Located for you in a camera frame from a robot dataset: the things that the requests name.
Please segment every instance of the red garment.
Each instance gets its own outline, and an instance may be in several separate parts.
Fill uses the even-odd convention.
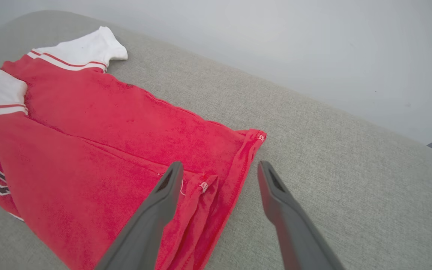
[[[21,217],[71,269],[92,269],[182,161],[156,269],[204,268],[266,134],[205,121],[101,68],[68,70],[38,54],[2,67],[28,85],[29,118],[0,115],[0,162]]]

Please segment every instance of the basketball jersey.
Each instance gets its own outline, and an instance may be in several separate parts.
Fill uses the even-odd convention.
[[[105,73],[111,59],[126,58],[100,27],[4,63],[0,73],[27,87],[24,103],[13,102],[18,111],[0,114],[0,186],[10,192],[1,197],[12,200],[0,205],[70,268],[92,269],[167,167],[182,161],[156,269],[202,269],[266,134],[205,121]]]

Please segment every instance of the white wall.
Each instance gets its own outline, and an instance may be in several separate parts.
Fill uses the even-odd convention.
[[[0,25],[43,9],[146,33],[432,142],[432,0],[0,0]]]

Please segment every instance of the gray fabric surface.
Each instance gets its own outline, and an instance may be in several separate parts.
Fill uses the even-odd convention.
[[[109,26],[129,53],[108,72],[233,129],[268,133],[255,160],[276,168],[348,270],[432,269],[432,149],[294,91],[141,34],[67,12],[0,28],[0,66],[31,48]],[[65,266],[0,209],[0,270]],[[283,269],[251,167],[207,270]]]

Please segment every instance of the gray couch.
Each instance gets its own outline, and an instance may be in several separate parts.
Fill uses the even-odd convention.
[[[432,270],[432,149],[295,91],[121,27],[43,11],[0,28],[0,66],[109,26],[129,59],[108,72],[233,129],[268,133],[275,167],[348,270]],[[0,270],[65,265],[0,208]],[[254,162],[207,270],[283,269]]]

